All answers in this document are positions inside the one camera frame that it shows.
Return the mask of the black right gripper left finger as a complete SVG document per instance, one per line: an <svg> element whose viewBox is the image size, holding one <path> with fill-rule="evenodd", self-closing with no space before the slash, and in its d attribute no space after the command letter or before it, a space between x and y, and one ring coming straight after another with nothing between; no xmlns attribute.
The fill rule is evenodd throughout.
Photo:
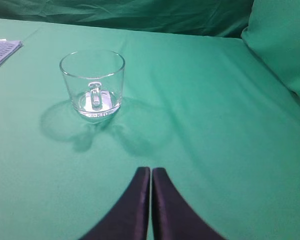
<svg viewBox="0 0 300 240"><path fill-rule="evenodd" d="M109 212L82 240L145 240L149 224L151 170L139 167Z"/></svg>

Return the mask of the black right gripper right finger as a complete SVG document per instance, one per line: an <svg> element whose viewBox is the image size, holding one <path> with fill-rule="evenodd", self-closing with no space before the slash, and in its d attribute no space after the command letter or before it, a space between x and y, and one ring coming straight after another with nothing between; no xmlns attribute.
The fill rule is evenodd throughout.
<svg viewBox="0 0 300 240"><path fill-rule="evenodd" d="M223 240L178 192L165 168L152 170L151 220L155 240Z"/></svg>

